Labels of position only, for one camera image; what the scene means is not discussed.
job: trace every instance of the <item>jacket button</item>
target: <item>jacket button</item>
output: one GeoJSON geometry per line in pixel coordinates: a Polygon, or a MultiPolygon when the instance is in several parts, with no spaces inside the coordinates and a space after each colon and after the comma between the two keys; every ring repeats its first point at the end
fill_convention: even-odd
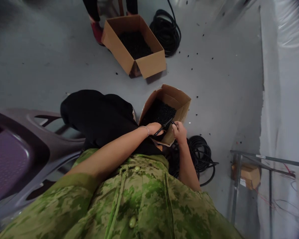
{"type": "Polygon", "coordinates": [[[130,228],[134,228],[135,225],[136,225],[136,217],[132,216],[130,219],[130,222],[129,222],[129,226],[130,226],[130,228]]]}

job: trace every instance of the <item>concrete floor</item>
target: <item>concrete floor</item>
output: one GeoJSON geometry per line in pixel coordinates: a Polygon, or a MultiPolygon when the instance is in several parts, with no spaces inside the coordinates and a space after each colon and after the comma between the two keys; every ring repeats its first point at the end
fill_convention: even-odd
{"type": "MultiPolygon", "coordinates": [[[[182,32],[180,53],[166,59],[165,72],[145,80],[126,75],[112,54],[96,43],[81,0],[0,0],[0,107],[58,112],[66,92],[95,89],[120,95],[139,116],[153,90],[163,83],[177,87],[192,98],[185,124],[188,136],[202,134],[212,158],[220,163],[203,190],[229,218],[229,150],[259,153],[259,2],[186,2],[171,0],[182,32]]],[[[139,13],[148,24],[159,8],[170,12],[167,1],[139,0],[139,13]]],[[[242,188],[238,198],[236,227],[247,238],[257,238],[259,230],[253,193],[242,188]]]]}

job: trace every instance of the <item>red shoe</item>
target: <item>red shoe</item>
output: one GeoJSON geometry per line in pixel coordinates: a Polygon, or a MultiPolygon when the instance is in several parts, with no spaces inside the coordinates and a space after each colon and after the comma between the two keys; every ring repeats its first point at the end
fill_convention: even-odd
{"type": "Polygon", "coordinates": [[[91,23],[91,27],[92,27],[93,34],[94,34],[94,37],[95,37],[97,43],[99,43],[101,46],[104,46],[101,42],[103,28],[100,27],[100,23],[99,22],[91,23]]]}

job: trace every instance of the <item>green camouflage jacket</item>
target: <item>green camouflage jacket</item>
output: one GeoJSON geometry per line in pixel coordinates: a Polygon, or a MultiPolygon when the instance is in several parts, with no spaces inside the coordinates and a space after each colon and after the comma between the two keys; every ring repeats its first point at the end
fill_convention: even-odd
{"type": "MultiPolygon", "coordinates": [[[[97,149],[85,151],[75,165],[97,149]]],[[[161,155],[132,155],[104,182],[61,178],[0,234],[36,238],[242,238],[206,192],[168,173],[161,155]]]]}

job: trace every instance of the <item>small cardboard box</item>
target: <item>small cardboard box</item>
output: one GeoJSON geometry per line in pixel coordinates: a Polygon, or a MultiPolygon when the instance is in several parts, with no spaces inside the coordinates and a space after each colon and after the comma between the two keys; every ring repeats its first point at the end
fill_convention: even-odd
{"type": "MultiPolygon", "coordinates": [[[[173,121],[181,121],[182,123],[185,122],[191,98],[181,90],[163,84],[160,89],[155,90],[149,96],[143,107],[139,124],[142,122],[142,119],[144,118],[146,112],[149,110],[156,98],[176,109],[176,114],[173,118],[173,121]]],[[[158,144],[170,147],[173,144],[174,140],[175,138],[172,130],[172,125],[170,125],[162,141],[154,141],[158,144]]]]}
{"type": "Polygon", "coordinates": [[[104,25],[102,43],[112,52],[128,75],[138,76],[142,74],[145,79],[166,70],[164,49],[140,15],[107,19],[104,25]],[[136,31],[142,33],[153,54],[134,60],[118,36],[123,32],[136,31]]]}
{"type": "MultiPolygon", "coordinates": [[[[236,164],[232,165],[232,179],[236,179],[236,164]]],[[[240,184],[253,190],[260,183],[259,168],[252,164],[242,164],[240,184]]]]}

